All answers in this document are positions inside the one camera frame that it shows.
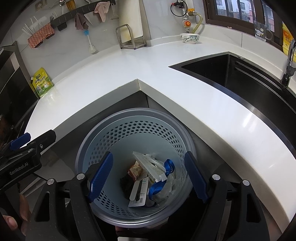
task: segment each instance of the sink basin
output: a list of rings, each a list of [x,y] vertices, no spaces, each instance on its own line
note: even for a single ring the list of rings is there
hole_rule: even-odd
[[[212,85],[262,119],[296,157],[296,96],[256,64],[220,53],[171,66]]]

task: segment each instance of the blue ribbon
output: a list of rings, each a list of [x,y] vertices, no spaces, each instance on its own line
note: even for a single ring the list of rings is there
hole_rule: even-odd
[[[165,170],[166,170],[166,173],[165,173],[166,177],[168,177],[169,174],[173,173],[173,171],[175,170],[175,165],[172,162],[172,160],[170,160],[170,159],[167,159],[165,161],[164,167],[165,167]],[[166,184],[166,180],[154,183],[150,187],[149,192],[148,192],[149,199],[152,200],[152,195],[159,193],[163,189],[165,184]]]

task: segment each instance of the white countertop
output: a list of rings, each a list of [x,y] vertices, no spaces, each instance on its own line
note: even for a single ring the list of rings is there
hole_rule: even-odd
[[[75,71],[39,100],[26,132],[34,139],[52,129],[58,141],[97,113],[142,90],[201,137],[242,178],[250,180],[283,231],[296,212],[293,155],[247,108],[214,87],[168,67],[227,51],[277,77],[282,74],[250,51],[205,37],[196,45],[179,41],[117,50],[79,68],[76,65]]]

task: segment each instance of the perforated trash can liner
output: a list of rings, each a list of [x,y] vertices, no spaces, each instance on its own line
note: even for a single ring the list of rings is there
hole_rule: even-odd
[[[93,213],[100,219],[120,227],[146,227],[169,217],[188,197],[192,184],[184,154],[191,151],[196,156],[196,150],[189,132],[174,117],[149,108],[127,109],[107,117],[82,142],[76,157],[76,174],[86,172],[106,151],[114,156],[113,168],[100,196],[91,203]],[[180,184],[155,207],[129,208],[129,200],[124,198],[120,178],[135,163],[133,151],[152,154],[162,163],[171,159],[176,167]]]

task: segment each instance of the faucet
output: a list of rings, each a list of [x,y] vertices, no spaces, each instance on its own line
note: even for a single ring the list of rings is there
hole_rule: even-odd
[[[293,39],[290,43],[289,53],[288,53],[288,64],[286,67],[286,72],[284,73],[281,83],[283,86],[288,87],[291,77],[294,75],[296,68],[292,67],[294,53],[296,50],[296,41]]]

